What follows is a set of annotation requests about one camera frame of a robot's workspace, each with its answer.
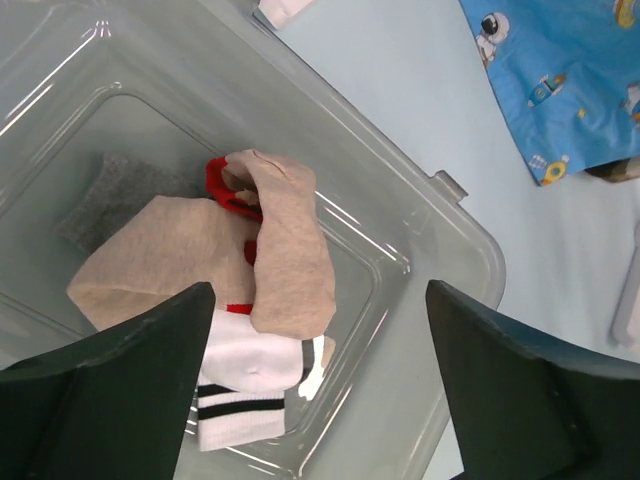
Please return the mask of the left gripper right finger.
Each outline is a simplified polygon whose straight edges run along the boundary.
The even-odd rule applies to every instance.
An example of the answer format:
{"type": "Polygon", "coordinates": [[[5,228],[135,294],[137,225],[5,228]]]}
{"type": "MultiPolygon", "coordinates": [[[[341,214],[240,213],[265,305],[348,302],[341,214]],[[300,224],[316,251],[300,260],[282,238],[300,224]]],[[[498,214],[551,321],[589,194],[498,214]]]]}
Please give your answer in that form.
{"type": "Polygon", "coordinates": [[[542,332],[441,280],[425,300],[461,478],[638,478],[638,364],[542,332]]]}

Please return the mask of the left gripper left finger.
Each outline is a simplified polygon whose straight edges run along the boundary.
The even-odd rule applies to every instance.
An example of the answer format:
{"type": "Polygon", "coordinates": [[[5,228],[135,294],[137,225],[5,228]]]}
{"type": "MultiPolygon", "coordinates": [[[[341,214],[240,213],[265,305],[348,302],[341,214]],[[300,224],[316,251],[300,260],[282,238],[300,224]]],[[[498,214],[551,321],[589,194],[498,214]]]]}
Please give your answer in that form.
{"type": "Polygon", "coordinates": [[[172,478],[215,301],[196,283],[3,369],[2,478],[172,478]]]}

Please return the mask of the white black striped sock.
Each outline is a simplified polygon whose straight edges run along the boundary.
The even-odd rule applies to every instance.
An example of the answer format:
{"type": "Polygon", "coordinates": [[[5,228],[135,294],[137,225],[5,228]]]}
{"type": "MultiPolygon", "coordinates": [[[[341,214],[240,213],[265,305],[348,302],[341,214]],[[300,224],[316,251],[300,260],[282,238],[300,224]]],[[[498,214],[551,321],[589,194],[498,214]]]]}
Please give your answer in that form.
{"type": "Polygon", "coordinates": [[[285,433],[285,392],[238,392],[215,384],[199,385],[197,435],[202,452],[217,451],[285,433]]]}

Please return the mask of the beige sock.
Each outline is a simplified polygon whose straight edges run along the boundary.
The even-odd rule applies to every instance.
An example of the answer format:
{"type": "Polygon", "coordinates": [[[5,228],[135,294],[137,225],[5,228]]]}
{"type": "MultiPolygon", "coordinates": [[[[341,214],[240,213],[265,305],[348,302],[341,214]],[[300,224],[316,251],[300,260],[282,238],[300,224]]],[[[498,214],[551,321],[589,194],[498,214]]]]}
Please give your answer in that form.
{"type": "Polygon", "coordinates": [[[198,282],[211,284],[217,307],[245,313],[257,233],[256,222],[213,200],[157,196],[86,260],[67,294],[99,330],[198,282]]]}

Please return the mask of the grey sock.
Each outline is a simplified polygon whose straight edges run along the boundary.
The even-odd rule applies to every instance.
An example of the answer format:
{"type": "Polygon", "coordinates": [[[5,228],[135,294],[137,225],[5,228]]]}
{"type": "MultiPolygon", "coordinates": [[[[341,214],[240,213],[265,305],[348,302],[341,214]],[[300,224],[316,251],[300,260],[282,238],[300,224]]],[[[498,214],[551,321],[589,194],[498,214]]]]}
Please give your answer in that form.
{"type": "Polygon", "coordinates": [[[95,181],[57,232],[91,254],[134,218],[156,196],[200,198],[203,189],[157,166],[106,153],[95,181]]]}

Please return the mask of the brown striped sock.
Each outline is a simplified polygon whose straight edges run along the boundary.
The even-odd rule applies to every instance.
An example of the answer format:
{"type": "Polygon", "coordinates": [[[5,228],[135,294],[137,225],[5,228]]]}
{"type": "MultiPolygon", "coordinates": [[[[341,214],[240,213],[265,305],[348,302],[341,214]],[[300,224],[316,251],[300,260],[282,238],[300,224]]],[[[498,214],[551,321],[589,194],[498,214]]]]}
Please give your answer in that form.
{"type": "Polygon", "coordinates": [[[590,167],[586,172],[609,183],[621,183],[640,177],[640,159],[638,156],[616,160],[607,164],[590,167]]]}

